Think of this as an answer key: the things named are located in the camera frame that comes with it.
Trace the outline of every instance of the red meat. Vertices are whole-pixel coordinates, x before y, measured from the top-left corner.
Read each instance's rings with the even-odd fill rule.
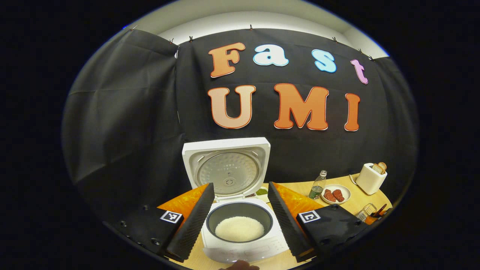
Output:
[[[339,189],[336,189],[334,192],[333,192],[333,196],[335,197],[335,199],[337,199],[339,202],[343,202],[345,200],[345,198],[343,198],[342,196],[342,192],[339,190]]]
[[[324,194],[325,199],[331,201],[331,202],[336,202],[335,196],[333,196],[332,192],[330,189],[325,189],[325,194]]]

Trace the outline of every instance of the small plate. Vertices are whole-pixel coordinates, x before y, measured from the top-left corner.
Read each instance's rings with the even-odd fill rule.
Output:
[[[266,187],[261,187],[260,189],[264,189],[266,191],[268,191],[268,189]],[[258,199],[261,199],[262,201],[264,201],[265,203],[269,203],[270,200],[268,199],[268,194],[263,194],[263,195],[257,195],[257,198]]]
[[[341,192],[342,192],[342,196],[344,198],[343,202],[339,202],[337,200],[335,200],[335,202],[331,202],[327,199],[325,199],[324,197],[324,194],[325,194],[325,190],[326,189],[330,189],[330,191],[333,193],[336,189],[339,189]],[[329,204],[342,204],[342,203],[345,203],[346,201],[348,201],[350,199],[350,196],[352,194],[350,193],[350,190],[342,185],[339,185],[339,184],[328,184],[325,186],[324,190],[322,191],[322,195],[320,197],[322,197],[322,199],[329,203]]]

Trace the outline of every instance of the rice cooker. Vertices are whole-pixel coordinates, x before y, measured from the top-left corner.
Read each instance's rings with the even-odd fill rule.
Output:
[[[268,258],[288,250],[273,210],[256,192],[265,178],[270,143],[264,137],[185,143],[183,162],[192,188],[213,183],[215,202],[202,226],[204,252],[212,260],[231,263]],[[232,217],[249,217],[264,234],[247,242],[232,242],[215,234],[216,226]]]

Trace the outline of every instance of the blue letter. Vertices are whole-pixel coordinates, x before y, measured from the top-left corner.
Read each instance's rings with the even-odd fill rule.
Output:
[[[330,72],[330,73],[333,73],[336,71],[336,65],[333,62],[335,58],[333,58],[333,55],[328,51],[324,51],[321,49],[314,49],[312,51],[312,56],[313,58],[316,59],[315,66],[317,66],[319,70]]]
[[[280,46],[265,44],[256,47],[255,51],[258,53],[254,55],[253,61],[257,65],[268,66],[274,64],[275,66],[283,67],[288,64],[288,59],[285,58],[285,52]]]

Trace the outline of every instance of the water bottle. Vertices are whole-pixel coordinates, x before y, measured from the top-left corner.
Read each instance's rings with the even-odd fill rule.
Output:
[[[325,183],[327,182],[327,171],[321,171],[320,175],[315,179],[313,182],[312,189],[308,194],[308,198],[310,199],[318,199],[322,195],[322,191],[325,188]]]

